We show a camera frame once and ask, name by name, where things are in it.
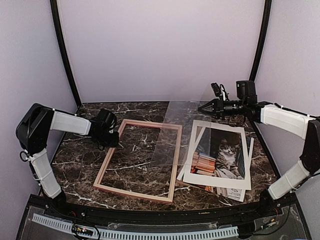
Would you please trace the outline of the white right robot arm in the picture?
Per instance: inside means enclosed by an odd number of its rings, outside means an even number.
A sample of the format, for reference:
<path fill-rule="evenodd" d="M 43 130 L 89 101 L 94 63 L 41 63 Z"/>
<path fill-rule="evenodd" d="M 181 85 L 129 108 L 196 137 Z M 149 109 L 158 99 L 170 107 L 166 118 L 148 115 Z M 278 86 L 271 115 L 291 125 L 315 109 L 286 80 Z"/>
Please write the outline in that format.
<path fill-rule="evenodd" d="M 272 153 L 293 164 L 268 187 L 265 197 L 255 205 L 255 213 L 266 217 L 278 200 L 291 190 L 296 190 L 308 179 L 320 173 L 320 119 L 276 103 L 267 101 L 213 99 L 198 108 L 203 114 L 216 119 L 243 115 L 261 125 L 267 145 Z"/>

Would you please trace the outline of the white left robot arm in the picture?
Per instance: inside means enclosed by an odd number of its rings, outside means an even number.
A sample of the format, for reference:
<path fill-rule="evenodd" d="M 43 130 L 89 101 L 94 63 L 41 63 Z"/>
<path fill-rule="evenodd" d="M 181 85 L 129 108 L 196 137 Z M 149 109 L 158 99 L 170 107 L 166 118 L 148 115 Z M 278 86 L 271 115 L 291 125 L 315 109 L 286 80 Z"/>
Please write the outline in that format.
<path fill-rule="evenodd" d="M 101 109 L 91 119 L 34 103 L 18 124 L 15 135 L 22 151 L 20 159 L 28 162 L 33 178 L 43 194 L 52 199 L 51 210 L 60 218 L 67 218 L 70 206 L 62 199 L 65 193 L 59 185 L 48 158 L 47 146 L 51 131 L 61 131 L 90 137 L 99 147 L 116 147 L 120 134 L 115 131 L 116 115 Z"/>

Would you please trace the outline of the white photo mat board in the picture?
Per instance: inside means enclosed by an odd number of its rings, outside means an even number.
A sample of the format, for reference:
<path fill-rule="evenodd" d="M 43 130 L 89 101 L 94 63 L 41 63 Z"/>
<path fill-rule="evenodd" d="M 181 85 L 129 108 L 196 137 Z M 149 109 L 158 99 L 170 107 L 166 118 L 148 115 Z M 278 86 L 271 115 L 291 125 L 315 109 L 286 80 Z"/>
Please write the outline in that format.
<path fill-rule="evenodd" d="M 222 177 L 210 177 L 206 175 L 190 173 L 193 153 L 199 144 L 201 137 L 203 136 L 205 129 L 218 129 L 222 131 L 230 131 L 241 134 L 243 156 L 244 156 L 244 167 L 245 167 L 245 179 L 229 179 Z M 189 147 L 186 155 L 186 160 L 182 167 L 183 172 L 183 182 L 202 186 L 212 186 L 219 188 L 228 189 L 241 189 L 241 190 L 251 190 L 251 174 L 250 174 L 250 160 L 248 154 L 248 144 L 243 127 L 232 127 L 226 124 L 219 124 L 210 121 L 194 120 L 192 125 L 192 132 L 190 135 Z"/>

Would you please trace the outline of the clear acrylic sheet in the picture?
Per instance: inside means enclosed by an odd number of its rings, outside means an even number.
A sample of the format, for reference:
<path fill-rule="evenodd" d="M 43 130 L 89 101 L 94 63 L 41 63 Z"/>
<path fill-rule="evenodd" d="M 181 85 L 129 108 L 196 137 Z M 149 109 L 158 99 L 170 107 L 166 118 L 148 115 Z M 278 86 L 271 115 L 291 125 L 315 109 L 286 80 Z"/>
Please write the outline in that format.
<path fill-rule="evenodd" d="M 151 166 L 170 168 L 178 150 L 177 166 L 187 158 L 194 120 L 211 121 L 211 117 L 198 111 L 198 107 L 212 98 L 212 90 L 203 87 L 181 87 L 173 91 L 166 109 L 157 143 L 151 158 Z"/>

